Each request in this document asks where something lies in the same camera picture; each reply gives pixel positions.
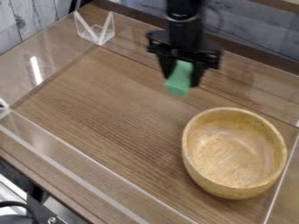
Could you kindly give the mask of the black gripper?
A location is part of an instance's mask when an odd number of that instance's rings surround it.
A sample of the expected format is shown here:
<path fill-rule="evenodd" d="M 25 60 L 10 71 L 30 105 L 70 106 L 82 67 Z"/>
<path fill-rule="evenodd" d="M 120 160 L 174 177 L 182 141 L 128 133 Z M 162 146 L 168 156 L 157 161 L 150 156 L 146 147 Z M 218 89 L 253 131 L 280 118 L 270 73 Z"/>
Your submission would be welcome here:
<path fill-rule="evenodd" d="M 206 68 L 217 69 L 220 67 L 222 49 L 205 39 L 200 13 L 188 17 L 174 17 L 168 14 L 165 19 L 165 29 L 153 30 L 145 34 L 148 38 L 146 51 L 156 55 L 165 79 L 172 74 L 176 60 L 189 62 L 192 64 L 190 87 L 196 88 Z"/>

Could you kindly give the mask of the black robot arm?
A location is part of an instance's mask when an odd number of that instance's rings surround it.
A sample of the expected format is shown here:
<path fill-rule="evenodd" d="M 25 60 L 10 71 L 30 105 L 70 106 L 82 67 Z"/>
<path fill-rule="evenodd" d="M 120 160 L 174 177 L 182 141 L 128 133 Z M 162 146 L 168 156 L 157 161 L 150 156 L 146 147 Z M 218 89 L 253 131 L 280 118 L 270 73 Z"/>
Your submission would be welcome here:
<path fill-rule="evenodd" d="M 222 48 L 205 37 L 208 7 L 208 0 L 165 0 L 166 27 L 145 34 L 146 51 L 156 56 L 165 79 L 180 61 L 190 65 L 190 88 L 200 85 L 208 69 L 220 68 Z"/>

